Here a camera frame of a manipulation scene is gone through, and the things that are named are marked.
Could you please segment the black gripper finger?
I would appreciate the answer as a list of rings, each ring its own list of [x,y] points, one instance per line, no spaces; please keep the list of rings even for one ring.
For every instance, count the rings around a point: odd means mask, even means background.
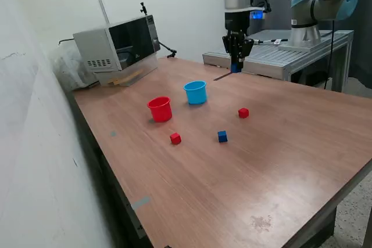
[[[231,64],[237,64],[237,45],[235,35],[225,35],[222,37],[226,52],[230,55]]]
[[[237,65],[243,66],[244,60],[253,48],[253,39],[245,39],[244,37],[237,38]]]

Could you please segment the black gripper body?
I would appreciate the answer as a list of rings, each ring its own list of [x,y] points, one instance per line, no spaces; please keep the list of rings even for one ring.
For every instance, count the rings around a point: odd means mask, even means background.
[[[244,37],[248,36],[248,28],[250,23],[250,11],[225,13],[225,29],[227,30],[226,37],[231,34],[240,34]]]

